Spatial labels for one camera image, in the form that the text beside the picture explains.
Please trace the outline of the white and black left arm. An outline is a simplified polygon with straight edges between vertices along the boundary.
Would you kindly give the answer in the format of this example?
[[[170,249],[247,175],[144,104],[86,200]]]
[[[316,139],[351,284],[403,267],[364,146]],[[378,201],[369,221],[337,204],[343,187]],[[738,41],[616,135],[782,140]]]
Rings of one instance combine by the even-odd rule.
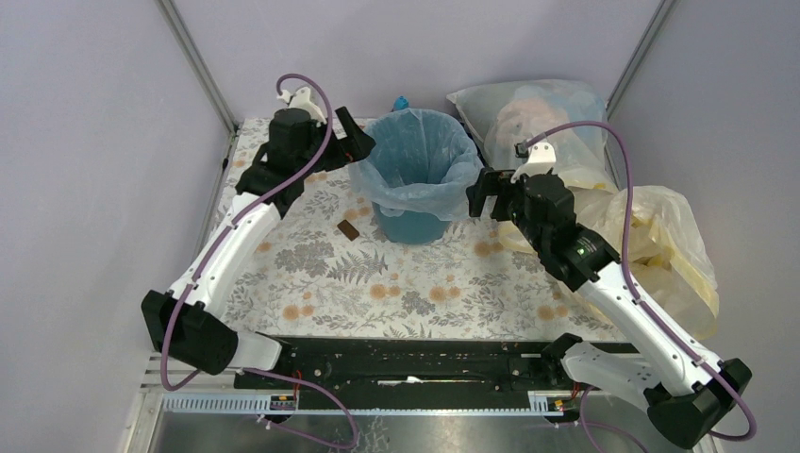
[[[308,111],[280,109],[269,136],[236,185],[223,221],[189,266],[163,292],[149,291],[141,308],[161,361],[181,361],[195,374],[257,368],[272,388],[292,378],[279,341],[238,332],[223,322],[225,303],[258,245],[304,192],[305,180],[367,158],[375,146],[345,107],[321,125]]]

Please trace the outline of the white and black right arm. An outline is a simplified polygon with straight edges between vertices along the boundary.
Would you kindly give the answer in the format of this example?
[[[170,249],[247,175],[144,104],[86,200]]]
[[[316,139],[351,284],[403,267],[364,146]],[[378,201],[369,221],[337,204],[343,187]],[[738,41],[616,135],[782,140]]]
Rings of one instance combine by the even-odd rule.
[[[546,273],[603,312],[644,359],[625,360],[563,334],[542,352],[546,384],[563,389],[577,381],[612,394],[685,449],[741,402],[751,370],[704,347],[646,293],[617,251],[577,222],[574,195],[558,176],[483,169],[466,195],[472,217],[494,197],[491,218],[518,227]]]

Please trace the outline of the light blue plastic trash bag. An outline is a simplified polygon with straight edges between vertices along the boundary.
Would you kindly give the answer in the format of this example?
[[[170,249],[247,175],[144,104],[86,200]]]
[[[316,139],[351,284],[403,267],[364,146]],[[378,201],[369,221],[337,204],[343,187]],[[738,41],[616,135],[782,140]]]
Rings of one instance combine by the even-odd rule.
[[[365,132],[375,147],[348,166],[353,191],[388,217],[407,211],[442,221],[469,217],[466,189],[483,163],[457,119],[432,109],[401,109],[373,120]]]

